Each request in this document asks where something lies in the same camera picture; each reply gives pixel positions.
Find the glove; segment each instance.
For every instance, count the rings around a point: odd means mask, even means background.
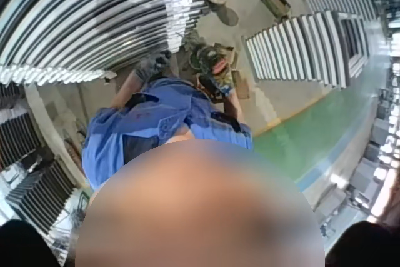
[[[144,83],[153,76],[163,73],[169,68],[171,62],[171,52],[163,51],[159,54],[153,54],[142,59],[134,72]]]
[[[225,97],[234,89],[231,68],[225,59],[215,65],[211,80]]]

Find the green floor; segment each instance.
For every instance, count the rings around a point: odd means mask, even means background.
[[[383,76],[382,69],[369,67],[350,88],[332,91],[304,112],[255,137],[255,151],[297,181],[327,158],[365,111]]]

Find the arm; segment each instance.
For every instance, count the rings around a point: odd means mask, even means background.
[[[236,94],[235,89],[232,89],[229,95],[224,98],[224,112],[230,117],[237,119],[237,121],[239,121],[240,123],[245,123],[243,111],[240,106],[238,94]]]
[[[125,107],[132,95],[138,93],[151,76],[163,72],[169,66],[170,59],[171,53],[169,51],[163,51],[142,59],[112,100],[111,107],[116,109]]]
[[[132,95],[141,90],[143,84],[144,82],[136,75],[136,72],[131,72],[112,100],[111,107],[115,109],[122,109],[125,107],[125,104],[130,100]]]

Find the person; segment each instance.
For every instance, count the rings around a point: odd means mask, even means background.
[[[110,108],[100,109],[90,122],[82,165],[93,189],[160,145],[210,139],[253,148],[233,87],[222,87],[226,97],[221,112],[191,83],[163,75],[170,58],[171,53],[163,52],[142,60]]]

